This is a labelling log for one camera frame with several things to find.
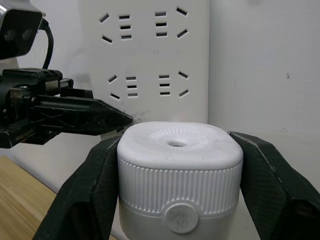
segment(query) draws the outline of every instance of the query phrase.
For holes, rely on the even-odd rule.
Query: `white power strip panel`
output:
[[[209,0],[79,0],[94,97],[134,122],[207,122]]]

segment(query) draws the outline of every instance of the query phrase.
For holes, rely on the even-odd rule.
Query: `round button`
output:
[[[198,225],[199,214],[193,206],[187,203],[178,203],[167,209],[164,220],[172,232],[187,234]]]

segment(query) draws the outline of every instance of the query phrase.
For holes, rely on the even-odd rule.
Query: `robotic arm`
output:
[[[38,30],[48,36],[43,69],[0,73],[0,148],[18,143],[43,145],[61,132],[101,135],[129,125],[132,118],[90,90],[74,89],[72,79],[48,70],[54,40],[43,13],[29,0],[0,0],[0,60],[27,54]]]

